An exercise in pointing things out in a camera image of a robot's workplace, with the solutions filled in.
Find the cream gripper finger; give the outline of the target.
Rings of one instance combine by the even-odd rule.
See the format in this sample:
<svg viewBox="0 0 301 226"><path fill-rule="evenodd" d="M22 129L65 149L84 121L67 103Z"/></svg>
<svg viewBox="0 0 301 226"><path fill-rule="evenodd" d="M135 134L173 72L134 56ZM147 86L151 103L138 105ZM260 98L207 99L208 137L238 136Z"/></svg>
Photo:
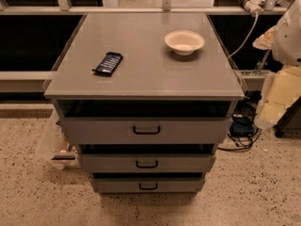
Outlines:
<svg viewBox="0 0 301 226"><path fill-rule="evenodd" d="M272 128L300 97L300 68L292 66L268 75L257 105L255 125L260 129Z"/></svg>
<svg viewBox="0 0 301 226"><path fill-rule="evenodd" d="M275 27L272 26L253 42L253 46L261 50L271 50L274 42Z"/></svg>

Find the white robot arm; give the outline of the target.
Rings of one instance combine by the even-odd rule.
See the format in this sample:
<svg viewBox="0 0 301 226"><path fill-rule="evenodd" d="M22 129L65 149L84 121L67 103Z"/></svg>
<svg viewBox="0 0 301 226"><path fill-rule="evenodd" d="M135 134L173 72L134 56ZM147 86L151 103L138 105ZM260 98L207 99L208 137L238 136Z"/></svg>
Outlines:
<svg viewBox="0 0 301 226"><path fill-rule="evenodd" d="M270 129L301 97L301 0L295 0L277 24L260 35L253 46L270 50L283 68L263 83L255 125Z"/></svg>

